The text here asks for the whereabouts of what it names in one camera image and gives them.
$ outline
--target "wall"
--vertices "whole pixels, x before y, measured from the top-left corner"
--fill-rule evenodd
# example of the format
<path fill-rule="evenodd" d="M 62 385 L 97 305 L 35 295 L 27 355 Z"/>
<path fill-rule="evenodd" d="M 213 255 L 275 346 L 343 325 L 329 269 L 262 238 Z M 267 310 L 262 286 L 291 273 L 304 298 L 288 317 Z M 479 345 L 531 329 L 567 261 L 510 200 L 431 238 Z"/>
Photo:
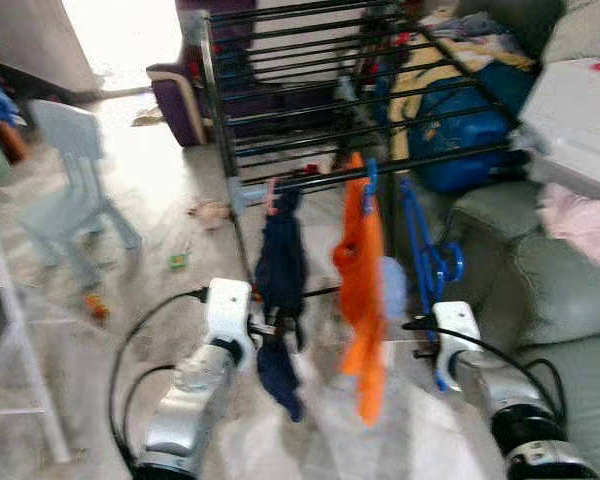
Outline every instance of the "wall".
<path fill-rule="evenodd" d="M 72 92 L 97 89 L 62 0 L 0 0 L 0 63 Z"/>

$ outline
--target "yellow cloth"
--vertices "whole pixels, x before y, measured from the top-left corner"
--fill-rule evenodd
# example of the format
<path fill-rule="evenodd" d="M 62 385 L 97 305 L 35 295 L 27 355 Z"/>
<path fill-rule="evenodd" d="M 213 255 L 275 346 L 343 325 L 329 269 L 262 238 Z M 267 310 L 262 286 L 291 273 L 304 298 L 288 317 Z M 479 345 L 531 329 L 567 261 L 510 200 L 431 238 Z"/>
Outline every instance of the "yellow cloth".
<path fill-rule="evenodd" d="M 412 45 L 426 43 L 426 39 L 421 35 L 412 42 Z M 533 65 L 533 60 L 523 55 L 510 53 L 501 48 L 496 47 L 493 43 L 489 45 L 476 45 L 469 42 L 454 42 L 448 38 L 440 39 L 453 54 L 458 57 L 464 65 L 472 72 L 477 72 L 486 67 L 493 60 L 498 60 L 512 67 L 519 68 L 523 71 L 529 71 Z M 422 48 L 413 50 L 411 59 L 404 66 L 423 65 L 442 60 L 444 57 L 434 48 Z M 427 71 L 405 72 L 398 74 L 396 83 L 393 87 L 393 93 L 406 92 L 418 88 L 425 88 L 431 83 L 443 80 L 446 78 L 459 77 L 460 73 L 451 65 L 432 68 Z M 411 97 L 395 98 L 391 101 L 389 109 L 389 117 L 392 122 L 403 121 L 402 112 L 406 117 L 415 118 L 420 109 L 420 101 L 422 95 L 414 95 Z M 400 160 L 409 157 L 409 146 L 407 142 L 407 133 L 403 128 L 395 128 L 393 130 L 393 159 Z"/>

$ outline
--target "tiled floor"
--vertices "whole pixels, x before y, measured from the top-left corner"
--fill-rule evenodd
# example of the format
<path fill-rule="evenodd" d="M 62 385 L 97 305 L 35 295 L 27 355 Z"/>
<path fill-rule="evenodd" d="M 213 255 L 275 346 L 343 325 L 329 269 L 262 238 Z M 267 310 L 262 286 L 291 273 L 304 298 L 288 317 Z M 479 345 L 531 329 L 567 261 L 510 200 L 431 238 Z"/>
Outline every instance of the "tiled floor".
<path fill-rule="evenodd" d="M 44 191 L 63 181 L 59 160 L 38 144 L 0 190 L 0 230 L 11 266 L 22 285 L 35 287 L 46 306 L 32 317 L 43 370 L 53 391 L 76 461 L 59 471 L 45 453 L 35 417 L 0 418 L 0 479 L 129 478 L 108 434 L 105 392 L 112 354 L 124 333 L 161 299 L 216 276 L 240 278 L 230 226 L 206 232 L 186 215 L 194 196 L 224 198 L 224 181 L 213 147 L 182 150 L 166 125 L 131 128 L 142 99 L 108 100 L 92 108 L 102 124 L 107 159 L 106 189 L 143 236 L 140 252 L 123 251 L 115 233 L 80 240 L 103 275 L 98 288 L 112 315 L 96 327 L 84 308 L 84 292 L 66 264 L 43 268 L 17 219 Z M 341 194 L 307 197 L 299 214 L 311 268 L 311 286 L 337 280 L 329 252 L 338 242 Z M 260 244 L 263 215 L 244 217 L 251 261 Z M 169 256 L 190 255 L 181 272 Z M 436 391 L 430 366 L 415 361 L 417 342 L 391 325 L 389 377 L 382 417 L 365 429 L 355 414 L 355 385 L 338 374 L 343 328 L 331 315 L 332 298 L 310 299 L 303 317 L 310 347 L 294 356 L 303 379 L 307 417 L 296 425 L 258 385 L 253 372 L 241 375 L 232 401 L 209 448 L 205 477 L 214 480 L 497 479 L 501 460 L 477 412 L 453 395 Z M 174 362 L 201 342 L 203 308 L 182 300 L 141 333 L 123 367 L 123 385 L 138 372 Z M 150 413 L 167 385 L 156 375 L 139 390 L 132 409 L 131 437 L 137 445 Z M 10 370 L 0 380 L 0 405 L 26 402 L 22 375 Z"/>

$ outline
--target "black wire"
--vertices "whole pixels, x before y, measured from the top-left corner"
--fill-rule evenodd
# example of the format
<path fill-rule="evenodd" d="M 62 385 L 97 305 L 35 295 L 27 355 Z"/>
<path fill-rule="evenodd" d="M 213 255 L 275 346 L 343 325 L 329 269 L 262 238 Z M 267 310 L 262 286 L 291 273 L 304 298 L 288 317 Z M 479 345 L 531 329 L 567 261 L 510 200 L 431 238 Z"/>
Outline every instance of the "black wire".
<path fill-rule="evenodd" d="M 558 395 L 558 402 L 560 403 L 560 418 L 562 419 L 563 428 L 564 428 L 566 425 L 566 422 L 567 422 L 567 418 L 568 418 L 568 410 L 567 410 L 566 394 L 564 391 L 564 385 L 562 383 L 562 378 L 560 377 L 560 372 L 558 372 L 558 369 L 556 368 L 556 366 L 553 363 L 551 363 L 549 360 L 547 360 L 546 358 L 537 358 L 537 359 L 527 363 L 525 365 L 525 368 L 532 369 L 536 365 L 544 365 L 545 367 L 547 367 L 549 369 L 549 371 L 551 372 L 551 375 L 553 376 L 553 381 L 555 383 L 556 392 Z"/>
<path fill-rule="evenodd" d="M 127 398 L 124 402 L 124 410 L 123 410 L 123 415 L 122 415 L 122 438 L 127 446 L 129 446 L 131 444 L 129 441 L 128 420 L 129 420 L 129 413 L 131 412 L 131 402 L 133 401 L 133 397 L 136 394 L 136 390 L 138 389 L 140 384 L 144 381 L 144 379 L 147 378 L 149 375 L 152 375 L 156 372 L 162 372 L 165 370 L 173 370 L 174 368 L 176 368 L 175 364 L 160 365 L 159 367 L 153 367 L 153 368 L 150 368 L 149 370 L 146 370 L 142 374 L 140 374 L 140 376 L 138 376 L 134 380 L 133 384 L 131 385 L 131 388 L 129 389 L 129 393 L 127 393 Z"/>
<path fill-rule="evenodd" d="M 137 333 L 144 327 L 144 324 L 147 323 L 151 317 L 153 317 L 159 310 L 164 308 L 166 305 L 170 304 L 174 300 L 182 297 L 194 297 L 200 300 L 201 302 L 206 301 L 208 287 L 202 287 L 198 290 L 191 290 L 190 292 L 183 292 L 177 295 L 173 295 L 172 297 L 163 300 L 158 305 L 149 310 L 135 325 L 134 327 L 127 333 L 124 341 L 118 347 L 116 351 L 116 356 L 113 362 L 113 368 L 111 369 L 111 376 L 109 378 L 109 405 L 108 405 L 108 416 L 109 416 L 109 431 L 111 432 L 111 436 L 116 444 L 116 448 L 122 457 L 125 465 L 129 469 L 130 472 L 134 472 L 135 470 L 135 459 L 131 449 L 124 441 L 124 438 L 118 432 L 118 429 L 115 425 L 115 412 L 114 412 L 114 394 L 116 383 L 118 381 L 118 374 L 120 372 L 120 365 L 122 364 L 122 357 L 124 355 L 125 350 L 133 340 L 133 337 L 137 335 Z"/>
<path fill-rule="evenodd" d="M 444 335 L 451 335 L 452 337 L 457 337 L 462 340 L 466 340 L 467 342 L 474 343 L 474 344 L 484 348 L 485 350 L 493 353 L 494 355 L 497 355 L 502 360 L 504 360 L 505 362 L 507 362 L 508 364 L 515 367 L 517 370 L 519 370 L 525 377 L 527 377 L 527 379 L 533 384 L 533 386 L 538 389 L 538 391 L 540 392 L 540 394 L 542 395 L 544 400 L 549 404 L 549 407 L 551 408 L 551 411 L 555 415 L 556 420 L 558 421 L 560 426 L 564 428 L 564 425 L 566 423 L 566 418 L 562 418 L 562 412 L 560 412 L 558 410 L 558 408 L 556 407 L 556 403 L 553 400 L 553 397 L 551 397 L 551 395 L 549 395 L 549 392 L 547 392 L 547 389 L 544 387 L 544 385 L 542 385 L 542 383 L 538 380 L 538 378 L 535 375 L 533 375 L 533 373 L 531 373 L 527 369 L 527 367 L 522 365 L 515 358 L 511 357 L 510 355 L 507 355 L 502 350 L 494 347 L 493 345 L 483 342 L 482 340 L 478 340 L 476 338 L 469 337 L 468 335 L 463 335 L 462 333 L 456 332 L 454 330 L 447 330 L 446 328 L 435 327 L 433 325 L 430 325 L 430 326 L 429 325 L 422 326 L 421 324 L 411 325 L 410 323 L 405 323 L 404 325 L 402 325 L 402 328 L 404 330 L 431 331 L 431 332 L 436 332 L 436 333 L 442 333 Z"/>

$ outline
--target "orange shirt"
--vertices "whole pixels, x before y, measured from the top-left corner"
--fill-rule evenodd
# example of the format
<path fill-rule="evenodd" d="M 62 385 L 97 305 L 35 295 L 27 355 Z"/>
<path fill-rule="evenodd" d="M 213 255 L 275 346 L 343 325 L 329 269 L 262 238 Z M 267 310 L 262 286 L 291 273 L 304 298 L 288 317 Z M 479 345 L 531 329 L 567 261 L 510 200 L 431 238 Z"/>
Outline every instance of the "orange shirt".
<path fill-rule="evenodd" d="M 363 166 L 360 154 L 355 153 L 349 168 Z M 355 332 L 342 371 L 358 376 L 358 412 L 366 425 L 373 425 L 380 414 L 385 383 L 381 355 L 385 337 L 381 271 L 384 251 L 375 198 L 373 212 L 364 213 L 364 187 L 367 184 L 367 178 L 347 182 L 344 237 L 333 252 L 333 263 L 342 276 L 342 314 Z"/>

